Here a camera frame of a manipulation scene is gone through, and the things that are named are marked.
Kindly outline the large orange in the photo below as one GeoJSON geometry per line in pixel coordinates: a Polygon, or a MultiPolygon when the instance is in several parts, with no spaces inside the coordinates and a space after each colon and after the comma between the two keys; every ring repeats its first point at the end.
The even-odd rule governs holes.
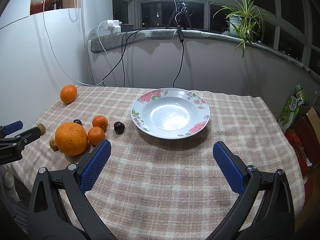
{"type": "Polygon", "coordinates": [[[87,133],[80,124],[65,122],[56,129],[55,143],[67,156],[82,154],[87,148],[87,142],[87,133]]]}

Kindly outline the medium orange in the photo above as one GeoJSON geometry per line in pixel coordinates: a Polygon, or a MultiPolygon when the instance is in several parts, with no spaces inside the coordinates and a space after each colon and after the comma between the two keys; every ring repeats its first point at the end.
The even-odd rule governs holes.
{"type": "Polygon", "coordinates": [[[69,104],[76,99],[77,88],[74,85],[66,85],[61,89],[60,99],[63,103],[69,104]]]}

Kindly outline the green kiwi left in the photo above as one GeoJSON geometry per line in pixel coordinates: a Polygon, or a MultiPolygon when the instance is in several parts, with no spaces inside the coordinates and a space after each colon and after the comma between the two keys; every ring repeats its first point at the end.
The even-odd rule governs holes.
{"type": "Polygon", "coordinates": [[[37,127],[40,129],[41,135],[44,135],[46,128],[43,124],[38,124],[37,127]]]}

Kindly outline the brown kiwi front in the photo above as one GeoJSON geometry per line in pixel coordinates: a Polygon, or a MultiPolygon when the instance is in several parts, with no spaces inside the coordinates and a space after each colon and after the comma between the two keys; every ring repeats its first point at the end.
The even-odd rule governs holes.
{"type": "Polygon", "coordinates": [[[58,148],[58,146],[57,146],[57,144],[56,144],[54,139],[50,140],[49,146],[53,151],[58,151],[59,150],[59,148],[58,148]]]}

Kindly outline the dark plum left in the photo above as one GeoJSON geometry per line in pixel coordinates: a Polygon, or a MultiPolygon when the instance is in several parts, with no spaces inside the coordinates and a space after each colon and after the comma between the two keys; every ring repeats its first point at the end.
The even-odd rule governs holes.
{"type": "Polygon", "coordinates": [[[75,120],[73,120],[73,122],[76,124],[82,125],[82,122],[80,119],[75,119],[75,120]]]}

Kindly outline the dark plum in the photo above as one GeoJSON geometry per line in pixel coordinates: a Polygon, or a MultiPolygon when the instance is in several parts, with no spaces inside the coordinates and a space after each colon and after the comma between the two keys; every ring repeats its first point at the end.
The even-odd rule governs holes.
{"type": "Polygon", "coordinates": [[[117,133],[117,134],[123,134],[124,131],[125,131],[125,125],[120,122],[120,121],[116,121],[114,123],[114,131],[117,133]]]}
{"type": "Polygon", "coordinates": [[[75,119],[75,120],[73,120],[73,122],[76,124],[82,125],[82,122],[80,119],[75,119]]]}

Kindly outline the small tangerine front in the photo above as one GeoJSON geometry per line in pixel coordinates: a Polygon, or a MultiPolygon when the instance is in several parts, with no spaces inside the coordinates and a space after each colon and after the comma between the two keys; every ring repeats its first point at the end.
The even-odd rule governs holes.
{"type": "Polygon", "coordinates": [[[101,140],[105,139],[105,132],[100,127],[92,127],[89,129],[87,137],[90,144],[94,147],[97,146],[101,140]]]}

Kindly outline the small tangerine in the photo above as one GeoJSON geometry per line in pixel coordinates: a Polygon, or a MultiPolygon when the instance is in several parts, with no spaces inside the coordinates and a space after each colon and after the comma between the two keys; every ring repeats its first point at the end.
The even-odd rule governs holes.
{"type": "Polygon", "coordinates": [[[93,127],[100,127],[104,132],[108,127],[108,120],[103,115],[97,115],[92,120],[93,127]]]}
{"type": "Polygon", "coordinates": [[[105,132],[100,127],[92,127],[89,129],[87,137],[90,144],[94,147],[97,146],[101,140],[105,139],[105,132]]]}

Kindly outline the red cardboard box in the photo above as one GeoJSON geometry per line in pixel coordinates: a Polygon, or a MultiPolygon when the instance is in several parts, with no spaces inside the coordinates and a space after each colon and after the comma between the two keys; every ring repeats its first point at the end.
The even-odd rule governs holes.
{"type": "Polygon", "coordinates": [[[319,165],[319,113],[313,107],[302,107],[285,137],[295,150],[304,178],[319,165]]]}

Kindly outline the small tangerine back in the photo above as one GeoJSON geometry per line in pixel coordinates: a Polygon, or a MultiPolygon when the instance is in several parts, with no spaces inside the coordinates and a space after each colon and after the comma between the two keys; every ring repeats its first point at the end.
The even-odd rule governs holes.
{"type": "Polygon", "coordinates": [[[104,132],[108,127],[108,120],[103,115],[97,115],[92,120],[93,127],[100,127],[104,132]]]}

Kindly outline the dark plum right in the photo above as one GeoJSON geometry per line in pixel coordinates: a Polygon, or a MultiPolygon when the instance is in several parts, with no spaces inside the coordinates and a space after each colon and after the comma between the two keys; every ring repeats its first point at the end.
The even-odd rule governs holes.
{"type": "Polygon", "coordinates": [[[124,131],[125,131],[125,125],[120,122],[120,121],[116,121],[114,123],[114,131],[117,133],[117,134],[123,134],[124,131]]]}

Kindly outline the green snack bag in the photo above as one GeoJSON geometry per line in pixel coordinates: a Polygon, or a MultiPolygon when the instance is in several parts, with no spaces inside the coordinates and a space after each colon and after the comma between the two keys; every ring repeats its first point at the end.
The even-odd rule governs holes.
{"type": "Polygon", "coordinates": [[[288,98],[288,101],[278,119],[278,125],[283,133],[285,133],[300,113],[302,107],[309,105],[308,98],[301,85],[295,86],[295,91],[288,98]]]}

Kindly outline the floral white plate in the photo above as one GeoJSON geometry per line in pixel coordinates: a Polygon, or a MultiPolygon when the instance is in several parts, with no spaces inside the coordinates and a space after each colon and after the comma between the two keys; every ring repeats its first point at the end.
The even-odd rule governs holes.
{"type": "Polygon", "coordinates": [[[207,126],[210,107],[192,91],[160,88],[141,95],[132,104],[131,118],[138,129],[152,137],[185,139],[207,126]]]}

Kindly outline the white power strip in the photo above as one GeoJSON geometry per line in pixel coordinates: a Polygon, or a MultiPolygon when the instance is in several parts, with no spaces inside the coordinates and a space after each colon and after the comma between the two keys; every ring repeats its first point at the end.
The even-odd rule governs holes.
{"type": "Polygon", "coordinates": [[[121,33],[121,24],[122,22],[119,20],[105,20],[101,23],[103,30],[110,31],[111,34],[121,33]]]}

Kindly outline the potted spider plant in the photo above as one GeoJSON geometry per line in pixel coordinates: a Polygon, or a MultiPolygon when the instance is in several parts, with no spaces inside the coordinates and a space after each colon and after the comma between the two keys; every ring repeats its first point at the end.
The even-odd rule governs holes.
{"type": "Polygon", "coordinates": [[[243,59],[247,45],[252,45],[256,38],[263,41],[265,36],[265,17],[263,11],[254,3],[254,0],[233,0],[234,5],[222,5],[212,16],[212,19],[221,11],[229,10],[225,20],[229,30],[235,31],[235,36],[241,41],[236,49],[241,48],[241,58],[243,59]]]}

